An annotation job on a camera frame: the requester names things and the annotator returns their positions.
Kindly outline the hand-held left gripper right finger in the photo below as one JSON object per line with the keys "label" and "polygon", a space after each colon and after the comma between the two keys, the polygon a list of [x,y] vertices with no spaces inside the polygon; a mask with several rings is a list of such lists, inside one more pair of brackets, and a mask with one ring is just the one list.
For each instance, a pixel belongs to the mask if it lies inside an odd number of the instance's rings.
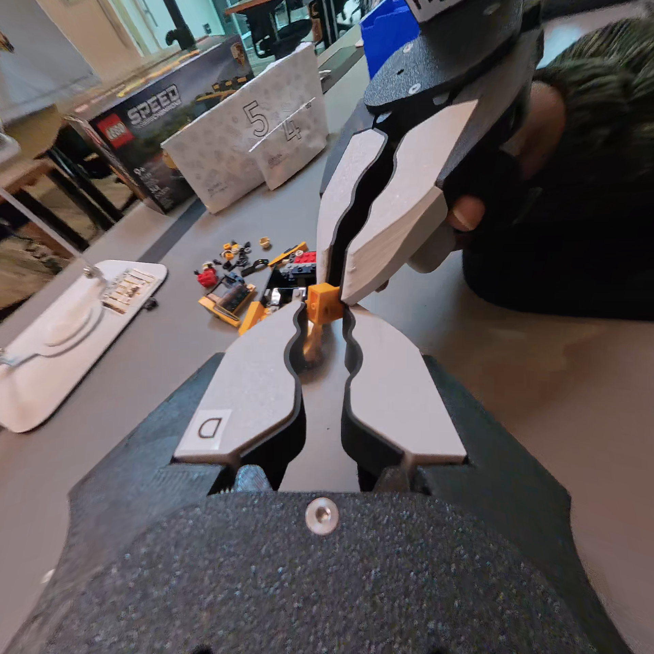
{"label": "hand-held left gripper right finger", "polygon": [[467,452],[419,348],[361,306],[343,314],[341,443],[361,481],[386,468],[458,466]]}

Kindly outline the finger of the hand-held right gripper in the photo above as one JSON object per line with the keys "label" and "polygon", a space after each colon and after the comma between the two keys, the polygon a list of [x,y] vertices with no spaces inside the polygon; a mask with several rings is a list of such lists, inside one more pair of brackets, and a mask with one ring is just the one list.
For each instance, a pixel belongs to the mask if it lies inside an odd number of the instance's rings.
{"label": "finger of the hand-held right gripper", "polygon": [[354,134],[322,194],[316,228],[316,280],[342,286],[347,250],[363,228],[379,183],[387,178],[388,136]]}
{"label": "finger of the hand-held right gripper", "polygon": [[343,303],[354,305],[388,281],[445,220],[437,177],[477,105],[476,99],[450,105],[404,135],[390,180],[347,248]]}

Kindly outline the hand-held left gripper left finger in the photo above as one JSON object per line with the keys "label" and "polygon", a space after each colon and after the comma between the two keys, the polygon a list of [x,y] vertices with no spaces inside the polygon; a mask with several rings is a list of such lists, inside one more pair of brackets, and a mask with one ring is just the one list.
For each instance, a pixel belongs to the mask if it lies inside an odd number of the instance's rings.
{"label": "hand-held left gripper left finger", "polygon": [[298,370],[306,332],[306,303],[291,301],[220,360],[174,452],[175,462],[221,467],[212,491],[232,490],[248,465],[278,490],[301,453],[307,421]]}

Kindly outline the yellow lego car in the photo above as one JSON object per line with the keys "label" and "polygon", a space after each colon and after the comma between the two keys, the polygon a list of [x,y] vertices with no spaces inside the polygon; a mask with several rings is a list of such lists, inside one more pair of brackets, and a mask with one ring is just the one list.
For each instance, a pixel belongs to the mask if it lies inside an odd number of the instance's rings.
{"label": "yellow lego car", "polygon": [[308,286],[316,282],[316,252],[297,252],[294,258],[267,270],[265,289],[248,307],[239,327],[241,335],[290,302],[307,299]]}

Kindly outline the yellow lego car roof section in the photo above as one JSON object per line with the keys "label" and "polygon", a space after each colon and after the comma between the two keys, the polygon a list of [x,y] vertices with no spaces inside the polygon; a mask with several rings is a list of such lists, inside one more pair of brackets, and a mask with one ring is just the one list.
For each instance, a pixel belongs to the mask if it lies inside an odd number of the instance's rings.
{"label": "yellow lego car roof section", "polygon": [[256,286],[247,282],[240,274],[231,271],[209,289],[198,303],[206,311],[222,322],[234,327],[241,326],[239,312],[251,302],[256,294]]}

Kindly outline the yellow lego side panel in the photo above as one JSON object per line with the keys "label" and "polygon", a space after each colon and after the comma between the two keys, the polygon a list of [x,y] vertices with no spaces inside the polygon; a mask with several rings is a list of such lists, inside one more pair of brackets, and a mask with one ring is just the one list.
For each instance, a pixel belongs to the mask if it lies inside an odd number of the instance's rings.
{"label": "yellow lego side panel", "polygon": [[283,260],[287,258],[294,258],[297,254],[297,252],[306,252],[308,251],[308,245],[306,241],[302,241],[298,243],[297,245],[284,250],[281,254],[277,255],[273,259],[271,259],[268,262],[268,267],[269,268],[274,268],[275,266],[278,266]]}

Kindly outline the yellow lego corner brick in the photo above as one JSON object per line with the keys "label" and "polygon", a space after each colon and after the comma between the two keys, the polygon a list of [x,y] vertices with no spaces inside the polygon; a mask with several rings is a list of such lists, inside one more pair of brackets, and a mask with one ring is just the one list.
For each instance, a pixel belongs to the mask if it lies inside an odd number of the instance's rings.
{"label": "yellow lego corner brick", "polygon": [[333,323],[343,318],[340,288],[329,283],[312,284],[307,288],[307,318],[314,326]]}

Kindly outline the person's right forearm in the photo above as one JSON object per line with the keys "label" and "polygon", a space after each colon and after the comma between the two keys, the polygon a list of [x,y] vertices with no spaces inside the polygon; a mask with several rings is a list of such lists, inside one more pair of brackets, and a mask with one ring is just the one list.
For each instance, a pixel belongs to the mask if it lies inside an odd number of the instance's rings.
{"label": "person's right forearm", "polygon": [[566,110],[551,170],[587,182],[653,178],[653,17],[584,35],[534,81],[556,89]]}

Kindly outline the pile of small lego pieces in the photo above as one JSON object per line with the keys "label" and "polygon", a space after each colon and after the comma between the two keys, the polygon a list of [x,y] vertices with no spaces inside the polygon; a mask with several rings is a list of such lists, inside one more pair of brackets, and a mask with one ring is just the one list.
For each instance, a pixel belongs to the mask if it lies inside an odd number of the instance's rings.
{"label": "pile of small lego pieces", "polygon": [[237,268],[244,269],[250,266],[249,255],[251,252],[250,241],[246,241],[245,244],[231,241],[224,245],[224,249],[218,259],[213,260],[213,266],[226,271],[232,271]]}

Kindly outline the black lego box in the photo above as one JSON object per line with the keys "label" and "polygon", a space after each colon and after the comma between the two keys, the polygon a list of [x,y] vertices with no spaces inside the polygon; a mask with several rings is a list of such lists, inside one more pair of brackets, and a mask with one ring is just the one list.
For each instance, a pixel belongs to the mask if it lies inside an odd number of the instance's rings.
{"label": "black lego box", "polygon": [[168,213],[193,191],[161,144],[253,77],[240,35],[206,37],[103,88],[65,118],[141,200]]}

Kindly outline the open lego instruction booklet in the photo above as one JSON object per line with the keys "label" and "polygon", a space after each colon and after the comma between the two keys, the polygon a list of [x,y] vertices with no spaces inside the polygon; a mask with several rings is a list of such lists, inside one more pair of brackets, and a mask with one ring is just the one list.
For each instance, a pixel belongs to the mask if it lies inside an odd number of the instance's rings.
{"label": "open lego instruction booklet", "polygon": [[37,1],[1,2],[1,121],[96,86],[100,77]]}

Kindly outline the small white printed paper bag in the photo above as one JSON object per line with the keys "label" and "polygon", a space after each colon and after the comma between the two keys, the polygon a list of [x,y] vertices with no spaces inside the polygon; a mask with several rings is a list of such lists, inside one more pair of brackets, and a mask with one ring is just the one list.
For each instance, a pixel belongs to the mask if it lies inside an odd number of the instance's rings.
{"label": "small white printed paper bag", "polygon": [[328,134],[326,106],[319,95],[283,120],[249,154],[268,189],[276,190],[326,148]]}

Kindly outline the blue plastic bin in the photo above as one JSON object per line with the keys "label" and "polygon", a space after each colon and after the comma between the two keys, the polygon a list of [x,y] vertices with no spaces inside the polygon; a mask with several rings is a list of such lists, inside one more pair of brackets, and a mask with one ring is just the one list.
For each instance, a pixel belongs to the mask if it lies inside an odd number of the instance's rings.
{"label": "blue plastic bin", "polygon": [[382,1],[359,26],[371,79],[393,53],[420,34],[419,24],[405,1]]}

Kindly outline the large white printed paper bag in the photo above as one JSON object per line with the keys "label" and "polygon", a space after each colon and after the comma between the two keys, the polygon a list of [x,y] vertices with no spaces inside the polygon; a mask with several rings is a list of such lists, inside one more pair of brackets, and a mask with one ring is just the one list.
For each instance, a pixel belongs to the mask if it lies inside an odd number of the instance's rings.
{"label": "large white printed paper bag", "polygon": [[322,96],[315,46],[302,42],[161,147],[216,215],[264,183],[251,150],[306,102]]}

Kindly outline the sticker sheet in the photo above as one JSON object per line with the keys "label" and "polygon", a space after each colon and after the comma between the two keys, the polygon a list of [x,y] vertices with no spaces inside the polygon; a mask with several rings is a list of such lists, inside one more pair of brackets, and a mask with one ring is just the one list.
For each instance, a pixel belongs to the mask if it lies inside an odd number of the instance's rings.
{"label": "sticker sheet", "polygon": [[157,278],[136,268],[120,274],[103,293],[102,306],[119,315],[126,315],[154,287]]}

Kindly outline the black office chair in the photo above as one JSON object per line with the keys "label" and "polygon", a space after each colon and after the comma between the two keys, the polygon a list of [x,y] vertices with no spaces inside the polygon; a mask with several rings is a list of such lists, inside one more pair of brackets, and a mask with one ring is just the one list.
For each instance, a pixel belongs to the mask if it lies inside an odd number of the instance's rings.
{"label": "black office chair", "polygon": [[279,60],[290,53],[312,30],[308,10],[300,2],[269,1],[245,12],[252,47],[259,59]]}

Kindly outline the brown wooden desk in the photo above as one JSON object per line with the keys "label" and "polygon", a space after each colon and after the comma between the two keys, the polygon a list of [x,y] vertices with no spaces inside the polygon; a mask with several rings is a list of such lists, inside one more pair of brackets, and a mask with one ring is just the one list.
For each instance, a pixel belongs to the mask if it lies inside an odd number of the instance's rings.
{"label": "brown wooden desk", "polygon": [[105,233],[136,200],[86,137],[51,105],[4,127],[20,153],[1,165],[1,217],[9,207],[26,216],[26,236],[45,243],[65,258],[69,247],[84,251],[89,242],[53,209],[28,190],[44,178],[54,185],[94,226]]}

